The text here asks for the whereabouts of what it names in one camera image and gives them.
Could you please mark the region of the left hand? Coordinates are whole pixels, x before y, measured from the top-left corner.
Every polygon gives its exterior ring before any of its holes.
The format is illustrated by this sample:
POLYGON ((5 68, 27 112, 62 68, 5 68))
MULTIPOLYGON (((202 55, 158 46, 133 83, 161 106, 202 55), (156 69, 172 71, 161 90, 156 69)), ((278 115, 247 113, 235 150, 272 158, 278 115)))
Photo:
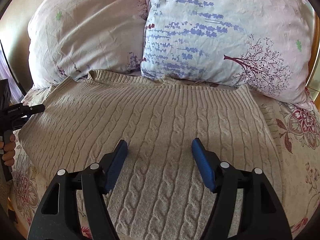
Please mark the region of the left hand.
POLYGON ((1 159, 4 161, 4 164, 8 167, 11 167, 14 165, 15 160, 15 148, 16 148, 16 138, 14 134, 10 135, 10 141, 5 144, 3 141, 0 142, 0 148, 4 151, 4 154, 2 155, 1 159))

